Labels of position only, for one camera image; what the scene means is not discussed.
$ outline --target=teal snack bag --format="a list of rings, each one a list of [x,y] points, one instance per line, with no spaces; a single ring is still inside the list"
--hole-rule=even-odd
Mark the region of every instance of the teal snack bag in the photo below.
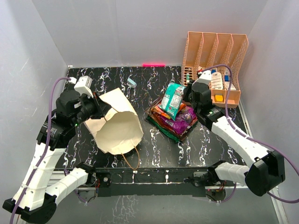
[[[169,83],[166,93],[163,96],[161,105],[159,106],[164,110],[173,120],[176,120],[179,106],[183,100],[185,86],[176,83]]]

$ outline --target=table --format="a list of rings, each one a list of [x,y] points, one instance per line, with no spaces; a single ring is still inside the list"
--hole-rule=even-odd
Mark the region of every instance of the table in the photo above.
[[[123,157],[104,154],[99,150],[85,125],[78,126],[76,136],[70,141],[65,154],[57,163],[56,170],[72,169],[84,161],[95,166],[99,172],[115,174],[114,182],[117,183],[138,182],[138,180],[140,182],[164,182],[165,172],[175,174],[175,177],[169,175],[170,179],[173,178],[172,181],[182,182],[193,171],[206,170],[219,160],[244,164],[241,157],[224,140],[199,123],[183,142],[175,143],[145,120],[144,110],[153,100],[161,96],[168,83],[171,80],[176,83],[180,82],[180,66],[75,68],[69,69],[67,76],[91,77],[93,79],[91,90],[97,91],[99,95],[115,88],[121,89],[137,112],[144,132],[142,141],[137,146],[140,154],[138,174],[144,171],[150,178],[142,178],[142,176],[132,178],[132,170],[128,168]],[[135,89],[127,85],[128,78],[137,83]],[[64,90],[71,89],[73,85],[69,83],[64,87]],[[229,115],[243,131],[246,131],[239,108],[229,109]],[[125,156],[133,167],[137,165],[138,157],[135,150]],[[122,174],[124,170],[128,172],[128,175]]]

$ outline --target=beige paper bag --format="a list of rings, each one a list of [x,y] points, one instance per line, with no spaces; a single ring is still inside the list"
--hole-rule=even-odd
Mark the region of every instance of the beige paper bag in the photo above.
[[[112,108],[102,119],[89,119],[85,126],[99,149],[113,155],[131,151],[142,139],[143,131],[136,111],[120,88],[100,96]]]

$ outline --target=peach storage organizer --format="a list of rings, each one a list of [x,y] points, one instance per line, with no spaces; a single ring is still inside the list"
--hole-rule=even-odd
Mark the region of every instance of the peach storage organizer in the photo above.
[[[217,64],[227,64],[232,69],[233,74],[230,74],[230,78],[236,88],[229,93],[228,107],[236,108],[241,95],[238,73],[247,47],[248,39],[245,34],[188,32],[182,64],[182,84],[187,85],[187,73],[189,73],[190,79],[197,79],[199,67],[207,68]],[[211,98],[214,104],[224,107],[228,92],[224,82],[225,67],[217,69],[222,75],[224,89],[211,89]],[[223,102],[215,102],[215,95],[222,95]]]

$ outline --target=black marble table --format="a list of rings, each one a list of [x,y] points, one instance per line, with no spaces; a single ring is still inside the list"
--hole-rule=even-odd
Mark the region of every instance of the black marble table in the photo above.
[[[140,153],[140,168],[203,168],[218,160],[244,164],[241,157],[223,139],[199,123],[182,143],[175,143],[145,120],[144,110],[162,94],[167,84],[171,80],[180,82],[179,66],[76,68],[70,69],[67,76],[91,77],[93,79],[91,90],[97,91],[99,95],[115,88],[121,89],[136,110],[144,132],[142,141],[137,146]],[[128,78],[137,83],[135,89],[127,85]],[[66,84],[64,90],[72,88],[72,84]],[[239,109],[230,109],[229,114],[245,131]],[[98,149],[85,125],[80,125],[76,133],[57,163],[58,170],[72,169],[82,161],[96,168],[128,167],[121,155],[104,154]],[[126,158],[133,167],[137,165],[138,158],[134,150],[126,154]]]

